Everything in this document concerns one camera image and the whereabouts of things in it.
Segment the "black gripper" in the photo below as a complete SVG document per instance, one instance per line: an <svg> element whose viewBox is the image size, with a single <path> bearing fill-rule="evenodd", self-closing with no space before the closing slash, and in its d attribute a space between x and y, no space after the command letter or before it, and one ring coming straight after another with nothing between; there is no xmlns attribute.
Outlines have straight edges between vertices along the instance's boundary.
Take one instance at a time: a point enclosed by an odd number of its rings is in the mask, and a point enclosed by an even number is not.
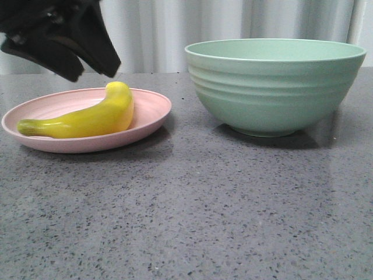
<svg viewBox="0 0 373 280"><path fill-rule="evenodd" d="M114 77L121 60L109 38L99 1L1 1L1 33L27 36L31 30L56 23L54 41L28 38L1 45L15 55L76 82L84 68L80 57L97 73Z"/></svg>

